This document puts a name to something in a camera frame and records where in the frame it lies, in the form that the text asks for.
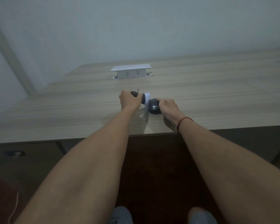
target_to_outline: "white cable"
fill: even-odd
[[[13,214],[15,213],[15,210],[17,209],[18,202],[19,202],[19,193],[17,193],[17,201],[16,201],[16,203],[15,203],[15,209],[13,210],[11,216],[9,217],[9,219],[8,219],[8,221],[7,221],[7,224],[10,224],[10,219],[11,219],[11,217],[13,216]]]

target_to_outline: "white power socket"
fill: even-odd
[[[112,68],[111,71],[117,72],[117,75],[113,77],[114,79],[127,79],[151,76],[150,73],[146,74],[147,68],[151,68],[150,64],[119,66]]]

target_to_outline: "red string bracelet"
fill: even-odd
[[[192,120],[190,117],[183,117],[183,118],[178,122],[178,124],[176,125],[176,132],[177,132],[178,134],[180,134],[180,132],[179,132],[179,125],[180,125],[180,123],[182,122],[182,120],[184,120],[184,119],[190,119],[190,120]]]

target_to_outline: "hand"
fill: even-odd
[[[173,99],[157,98],[157,100],[160,101],[159,107],[162,114],[175,126],[183,117],[187,117],[179,110]]]
[[[142,93],[139,93],[137,97],[134,97],[129,90],[122,90],[119,95],[121,109],[130,110],[133,113],[138,111],[142,101]]]

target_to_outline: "white wall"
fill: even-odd
[[[0,112],[27,97],[18,79],[0,52]]]
[[[37,89],[81,64],[280,47],[280,0],[0,0]]]

